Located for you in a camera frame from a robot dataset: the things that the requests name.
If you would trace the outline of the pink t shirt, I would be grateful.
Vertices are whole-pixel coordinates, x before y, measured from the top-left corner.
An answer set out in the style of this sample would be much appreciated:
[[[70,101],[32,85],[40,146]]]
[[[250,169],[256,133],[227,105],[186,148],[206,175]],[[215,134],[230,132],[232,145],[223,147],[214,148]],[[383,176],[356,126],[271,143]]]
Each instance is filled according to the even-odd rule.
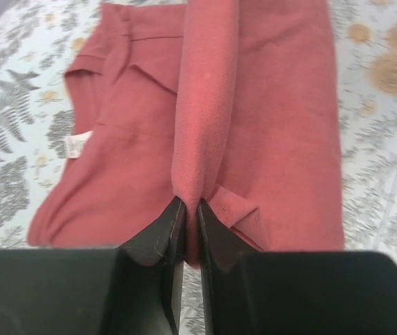
[[[85,141],[31,246],[119,245],[173,198],[263,251],[340,251],[341,150],[326,1],[104,3],[65,74]]]

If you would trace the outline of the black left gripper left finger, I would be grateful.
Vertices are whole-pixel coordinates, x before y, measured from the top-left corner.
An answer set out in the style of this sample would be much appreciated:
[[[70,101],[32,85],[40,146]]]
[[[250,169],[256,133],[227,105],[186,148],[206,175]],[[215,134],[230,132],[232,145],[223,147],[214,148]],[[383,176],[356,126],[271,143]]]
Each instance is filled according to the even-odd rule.
[[[0,250],[0,334],[177,334],[186,208],[114,248]]]

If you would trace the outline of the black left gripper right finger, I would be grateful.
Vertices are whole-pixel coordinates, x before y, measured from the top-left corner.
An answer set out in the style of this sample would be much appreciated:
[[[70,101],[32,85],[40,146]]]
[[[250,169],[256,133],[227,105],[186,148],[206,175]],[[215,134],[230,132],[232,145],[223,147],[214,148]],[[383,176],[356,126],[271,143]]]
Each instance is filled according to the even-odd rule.
[[[397,265],[371,251],[260,252],[201,201],[208,334],[397,334]]]

